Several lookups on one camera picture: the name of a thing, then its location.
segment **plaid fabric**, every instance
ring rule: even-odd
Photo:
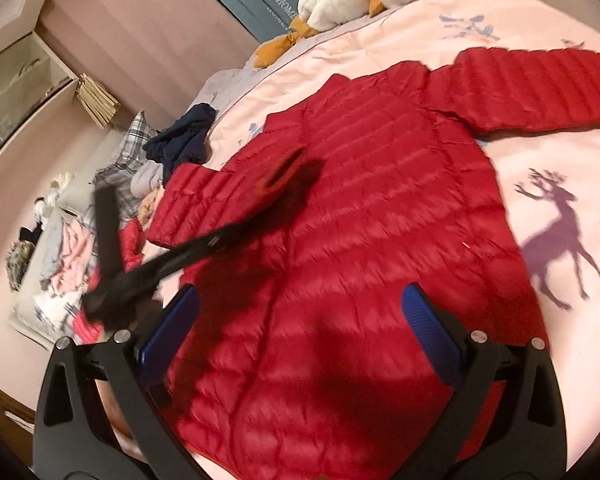
[[[157,132],[149,126],[141,111],[131,123],[125,138],[120,143],[120,150],[112,164],[98,170],[93,177],[93,185],[97,189],[100,186],[115,186],[120,208],[120,228],[122,229],[130,218],[138,214],[138,206],[142,199],[136,198],[131,193],[131,180],[142,165],[146,162],[146,153],[142,147]],[[93,203],[88,206],[82,215],[80,223],[92,232],[95,232],[95,210]],[[97,254],[96,243],[93,245],[91,260],[87,272],[93,272],[96,265]]]

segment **jacket sleeve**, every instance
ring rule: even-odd
[[[479,132],[600,126],[600,54],[470,48],[431,73],[424,101]]]

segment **navy blue clothing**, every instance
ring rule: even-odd
[[[214,120],[216,110],[206,103],[197,104],[142,147],[146,158],[162,164],[164,186],[173,171],[184,162],[204,164],[205,138]]]

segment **metal pin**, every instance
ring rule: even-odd
[[[64,350],[70,344],[71,344],[71,338],[64,336],[64,337],[61,337],[60,339],[58,339],[58,341],[56,341],[56,348],[58,350]]]
[[[116,343],[126,343],[130,339],[131,339],[131,332],[129,332],[129,330],[127,330],[127,329],[118,330],[113,335],[113,341],[115,341]]]
[[[531,346],[536,350],[544,350],[546,348],[544,340],[540,339],[539,337],[535,337],[531,340]]]
[[[473,332],[471,332],[471,339],[476,343],[483,344],[486,343],[487,339],[489,338],[482,330],[474,330]]]

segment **deer print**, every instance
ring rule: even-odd
[[[584,290],[582,283],[582,270],[580,269],[580,258],[595,269],[600,278],[600,268],[591,254],[587,253],[580,241],[580,225],[576,211],[571,207],[577,198],[564,189],[561,184],[566,177],[555,172],[544,170],[542,173],[533,168],[529,169],[529,182],[538,189],[539,194],[525,190],[522,182],[516,184],[516,191],[533,200],[545,200],[553,202],[558,209],[558,216],[544,230],[529,237],[521,247],[522,255],[526,261],[530,278],[537,276],[540,279],[539,290],[553,301],[558,307],[570,310],[571,305],[561,301],[554,296],[547,283],[547,272],[549,264],[557,260],[563,254],[569,253],[573,258],[574,272],[580,289],[580,297],[588,300],[589,295]]]

